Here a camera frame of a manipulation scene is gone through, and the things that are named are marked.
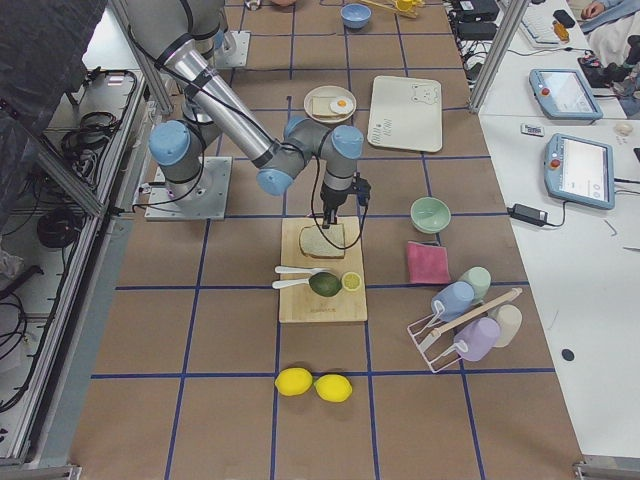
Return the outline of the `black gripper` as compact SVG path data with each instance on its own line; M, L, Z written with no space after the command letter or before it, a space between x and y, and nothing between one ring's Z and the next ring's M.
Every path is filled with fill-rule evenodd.
M323 205L322 228L329 229L331 225L338 224L338 208L346 202L349 195L349 187L336 190L323 183L320 190L320 198Z

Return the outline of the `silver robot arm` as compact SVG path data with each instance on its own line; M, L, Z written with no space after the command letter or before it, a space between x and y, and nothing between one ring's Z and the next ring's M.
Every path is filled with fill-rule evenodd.
M309 160L317 158L326 163L320 190L324 225L335 223L338 208L351 194L367 206L370 185L356 172L364 143L360 130L330 129L293 117L283 141L277 141L200 52L199 42L222 31L223 9L221 1L131 1L128 33L154 67L180 82L186 97L247 155L265 192L284 194Z

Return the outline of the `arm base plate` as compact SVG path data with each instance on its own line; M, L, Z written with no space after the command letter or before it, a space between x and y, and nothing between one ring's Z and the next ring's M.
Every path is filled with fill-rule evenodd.
M148 221L222 221L226 216L228 190L233 159L204 158L204 172L182 185L167 182L160 167L156 168L144 217Z
M217 69L244 68L250 39L249 31L219 31L214 36L213 66Z

